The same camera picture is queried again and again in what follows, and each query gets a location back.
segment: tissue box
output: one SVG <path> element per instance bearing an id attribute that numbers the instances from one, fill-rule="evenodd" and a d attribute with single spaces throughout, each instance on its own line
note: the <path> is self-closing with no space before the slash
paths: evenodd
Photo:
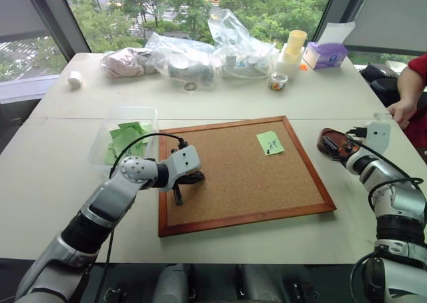
<path id="1" fill-rule="evenodd" d="M 313 41 L 307 44 L 302 59 L 312 68 L 327 68 L 341 66 L 347 56 L 347 49 L 341 43 L 326 43 L 318 45 Z"/>

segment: cork board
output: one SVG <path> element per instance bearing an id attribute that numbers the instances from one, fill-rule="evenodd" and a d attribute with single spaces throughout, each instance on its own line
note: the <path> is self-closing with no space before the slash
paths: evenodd
<path id="1" fill-rule="evenodd" d="M 274 131 L 285 152 L 264 155 L 256 135 Z M 336 209 L 286 117 L 165 129 L 194 145 L 203 182 L 180 185 L 182 206 L 173 192 L 159 193 L 159 236 Z M 164 160 L 177 148 L 160 137 Z"/>

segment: person's hand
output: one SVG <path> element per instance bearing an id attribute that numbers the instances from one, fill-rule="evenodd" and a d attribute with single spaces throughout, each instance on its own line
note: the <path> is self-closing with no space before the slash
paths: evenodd
<path id="1" fill-rule="evenodd" d="M 387 110 L 393 115 L 393 119 L 399 124 L 401 128 L 405 128 L 409 124 L 409 119 L 416 112 L 416 102 L 401 99 L 387 107 Z"/>

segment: red sleeve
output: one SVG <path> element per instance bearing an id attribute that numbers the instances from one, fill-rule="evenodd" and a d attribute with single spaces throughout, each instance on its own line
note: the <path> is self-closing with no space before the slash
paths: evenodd
<path id="1" fill-rule="evenodd" d="M 408 67 L 420 74 L 427 84 L 427 53 L 410 61 Z"/>

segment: yellow cup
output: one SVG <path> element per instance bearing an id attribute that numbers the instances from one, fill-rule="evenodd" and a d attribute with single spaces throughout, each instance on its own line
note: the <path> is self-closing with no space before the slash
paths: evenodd
<path id="1" fill-rule="evenodd" d="M 301 51 L 302 45 L 307 39 L 307 33 L 305 31 L 300 31 L 295 29 L 290 32 L 288 37 L 288 44 L 286 45 L 285 52 L 291 55 L 299 54 Z"/>

